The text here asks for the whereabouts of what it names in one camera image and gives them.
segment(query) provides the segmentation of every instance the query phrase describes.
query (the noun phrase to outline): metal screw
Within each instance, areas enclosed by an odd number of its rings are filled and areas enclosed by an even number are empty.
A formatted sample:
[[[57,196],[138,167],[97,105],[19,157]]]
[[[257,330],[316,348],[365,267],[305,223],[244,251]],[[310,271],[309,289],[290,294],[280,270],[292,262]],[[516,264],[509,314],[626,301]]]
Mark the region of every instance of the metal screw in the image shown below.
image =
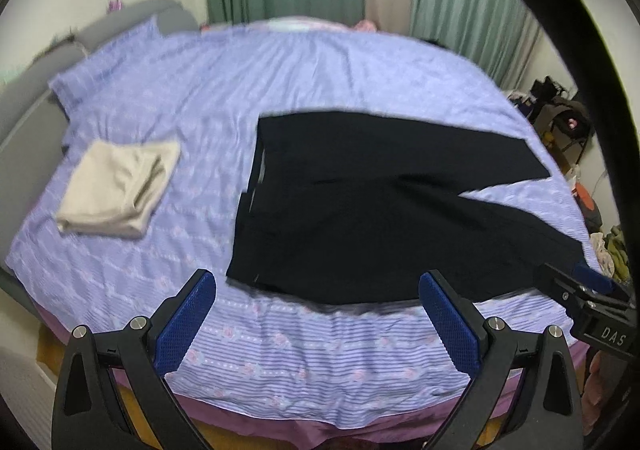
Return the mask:
[[[84,325],[78,325],[78,327],[76,327],[73,332],[74,338],[82,338],[85,334],[86,327],[84,327]]]
[[[146,325],[146,318],[143,316],[136,316],[132,321],[129,322],[129,325],[132,329],[139,330],[142,329]]]
[[[492,316],[486,322],[489,324],[489,327],[496,331],[502,331],[504,329],[504,320],[497,316]]]
[[[554,338],[559,338],[562,336],[562,329],[557,325],[549,325],[549,334]]]

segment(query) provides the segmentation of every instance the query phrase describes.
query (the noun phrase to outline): bedsheet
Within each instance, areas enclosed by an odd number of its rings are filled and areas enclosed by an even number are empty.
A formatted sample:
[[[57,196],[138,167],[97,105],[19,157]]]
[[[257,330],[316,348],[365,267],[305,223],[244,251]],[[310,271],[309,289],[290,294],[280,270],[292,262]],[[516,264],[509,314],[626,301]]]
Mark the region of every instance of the bedsheet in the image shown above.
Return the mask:
[[[86,323],[94,331],[150,315],[194,270],[211,270],[216,302],[166,380],[176,394],[221,409],[353,429],[452,400],[468,382],[415,302],[317,306],[226,280],[260,114],[366,110],[523,138],[552,176],[467,196],[534,213],[580,240],[598,267],[577,205],[528,122],[475,65],[417,40],[243,27],[162,38],[152,19],[50,86],[70,118],[68,151],[7,264],[67,330]],[[174,177],[142,239],[61,236],[56,228],[70,174],[98,138],[180,141]],[[514,329],[558,324],[575,341],[564,309],[540,293],[478,308]]]
[[[42,319],[66,343],[71,335],[55,316],[45,309],[38,308]],[[575,342],[569,352],[578,367],[586,359],[589,346],[583,342]],[[114,374],[118,383],[129,385],[124,372],[115,369]],[[518,386],[518,376],[511,376],[504,385],[498,403],[491,417],[505,414],[511,404],[514,392]],[[288,441],[300,450],[312,450],[328,439],[336,437],[353,437],[375,443],[390,443],[425,438],[432,435],[447,418],[459,398],[452,398],[443,403],[435,404],[405,414],[394,414],[376,419],[373,423],[361,428],[340,430],[334,425],[320,421],[298,419],[257,419],[243,416],[228,410],[222,410],[209,403],[197,401],[185,396],[177,396],[178,402],[192,419],[216,427],[231,430],[240,435],[261,436],[270,439]]]

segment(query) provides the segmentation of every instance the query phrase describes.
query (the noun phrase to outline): beige towel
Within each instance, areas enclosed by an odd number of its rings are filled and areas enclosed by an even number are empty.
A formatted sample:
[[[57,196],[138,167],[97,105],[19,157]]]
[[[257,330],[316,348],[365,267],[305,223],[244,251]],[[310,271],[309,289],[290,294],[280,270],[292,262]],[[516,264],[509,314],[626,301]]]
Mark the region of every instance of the beige towel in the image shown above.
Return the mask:
[[[141,237],[164,192],[180,145],[94,141],[76,166],[58,213],[61,232]]]

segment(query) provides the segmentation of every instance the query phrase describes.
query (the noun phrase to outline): bed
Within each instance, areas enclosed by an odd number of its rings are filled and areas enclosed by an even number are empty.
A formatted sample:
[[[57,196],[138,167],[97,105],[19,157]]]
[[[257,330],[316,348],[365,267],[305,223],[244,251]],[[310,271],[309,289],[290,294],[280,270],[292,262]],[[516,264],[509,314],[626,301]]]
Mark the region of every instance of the bed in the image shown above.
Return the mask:
[[[301,449],[334,436],[427,436],[468,382],[418,303],[318,306],[225,279],[265,112],[360,110],[525,139],[552,176],[467,197],[535,214],[580,240],[598,268],[580,211],[527,121],[476,66],[416,40],[250,26],[201,34],[175,1],[151,0],[78,32],[0,97],[3,287],[33,302],[66,340],[79,323],[105,331],[150,315],[195,269],[210,269],[216,302],[166,380],[191,417],[243,435]],[[180,140],[172,182],[140,240],[56,229],[52,213],[70,173],[98,137]],[[534,291],[478,308],[514,329],[571,326],[561,306]],[[567,340],[578,364],[586,346]]]

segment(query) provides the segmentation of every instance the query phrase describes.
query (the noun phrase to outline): pink bed skirt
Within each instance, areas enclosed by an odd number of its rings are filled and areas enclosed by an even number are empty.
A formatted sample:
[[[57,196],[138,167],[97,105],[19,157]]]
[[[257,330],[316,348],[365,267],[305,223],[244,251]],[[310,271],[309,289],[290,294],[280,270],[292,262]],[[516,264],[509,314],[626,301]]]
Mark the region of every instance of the pink bed skirt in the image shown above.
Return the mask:
[[[49,329],[66,344],[69,332],[51,313],[37,304],[36,308]],[[582,342],[576,342],[572,345],[570,352],[574,366],[577,367],[584,361],[588,347],[587,344]],[[116,369],[114,374],[121,385],[129,387],[124,371]],[[517,377],[507,380],[492,417],[498,417],[507,412],[517,384]],[[363,428],[340,430],[329,423],[320,421],[256,419],[224,410],[204,403],[204,401],[192,400],[185,396],[177,396],[177,399],[188,416],[193,419],[231,430],[240,435],[261,436],[288,441],[300,450],[310,450],[327,439],[334,437],[350,436],[377,443],[408,441],[426,437],[436,432],[458,401],[458,398],[454,398],[453,400],[444,401],[407,414],[381,417]]]

